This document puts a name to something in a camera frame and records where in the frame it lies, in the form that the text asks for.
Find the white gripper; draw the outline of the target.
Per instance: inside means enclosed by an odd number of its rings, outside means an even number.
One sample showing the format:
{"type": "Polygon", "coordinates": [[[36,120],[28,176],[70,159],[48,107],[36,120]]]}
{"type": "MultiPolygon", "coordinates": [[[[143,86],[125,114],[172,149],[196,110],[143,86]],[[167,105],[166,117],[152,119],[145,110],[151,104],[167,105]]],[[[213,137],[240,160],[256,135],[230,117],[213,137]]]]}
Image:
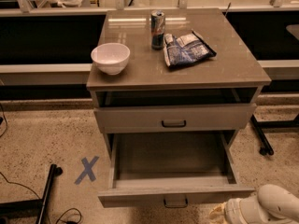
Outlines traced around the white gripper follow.
{"type": "Polygon", "coordinates": [[[218,204],[209,212],[209,224],[252,224],[253,205],[252,197],[218,204]]]}

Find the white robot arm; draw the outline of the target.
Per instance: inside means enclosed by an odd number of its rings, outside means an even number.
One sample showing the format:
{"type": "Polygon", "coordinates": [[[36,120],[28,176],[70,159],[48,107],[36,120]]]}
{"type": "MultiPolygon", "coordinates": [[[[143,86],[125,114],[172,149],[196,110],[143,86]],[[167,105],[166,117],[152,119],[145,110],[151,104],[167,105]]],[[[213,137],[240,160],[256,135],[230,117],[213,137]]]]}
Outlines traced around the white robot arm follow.
{"type": "Polygon", "coordinates": [[[299,224],[299,199],[286,189],[267,184],[247,198],[215,206],[209,224],[299,224]]]}

